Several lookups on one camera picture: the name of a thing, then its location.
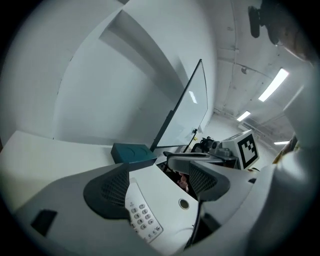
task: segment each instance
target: ceiling light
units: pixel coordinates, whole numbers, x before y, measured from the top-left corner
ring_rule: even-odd
[[[193,102],[195,104],[198,104],[197,101],[196,101],[196,97],[195,97],[194,93],[192,91],[189,91],[189,93],[190,93],[190,96],[191,96],[191,99],[193,100]]]
[[[290,140],[288,140],[288,141],[279,141],[279,142],[275,142],[274,144],[275,145],[286,145],[286,144],[288,144],[290,142]]]
[[[279,73],[275,76],[273,81],[268,86],[268,88],[259,97],[259,100],[264,102],[266,99],[268,99],[270,95],[273,94],[275,90],[282,84],[282,82],[286,79],[288,75],[289,73],[285,71],[283,68],[281,68]]]
[[[244,112],[244,114],[242,116],[240,116],[237,121],[242,121],[243,119],[245,119],[247,116],[249,116],[251,113],[249,111]]]

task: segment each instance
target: keypad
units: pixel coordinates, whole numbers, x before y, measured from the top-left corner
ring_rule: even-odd
[[[148,207],[139,186],[136,182],[132,183],[127,190],[125,198],[125,208],[130,213],[131,227],[146,242],[150,243],[161,233],[162,228]]]

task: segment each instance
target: teal box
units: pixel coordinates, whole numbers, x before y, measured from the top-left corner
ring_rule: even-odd
[[[116,164],[127,163],[129,171],[152,166],[157,157],[143,144],[114,143],[111,155]]]

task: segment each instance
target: ceiling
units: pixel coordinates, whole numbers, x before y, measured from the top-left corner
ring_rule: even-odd
[[[248,7],[261,0],[201,0],[215,32],[218,56],[215,112],[236,119],[245,111],[244,121],[256,130],[270,148],[273,142],[287,141],[293,129],[283,109],[309,76],[311,65],[303,62],[283,46],[273,45],[265,27],[252,37]],[[272,82],[280,68],[289,72],[287,79],[265,101],[259,96]]]

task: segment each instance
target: round hole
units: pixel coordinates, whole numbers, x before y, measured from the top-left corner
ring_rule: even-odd
[[[184,210],[189,209],[189,203],[188,203],[186,200],[184,200],[184,199],[180,199],[180,200],[179,200],[179,205],[180,205],[180,207],[181,207],[182,209],[184,209]]]

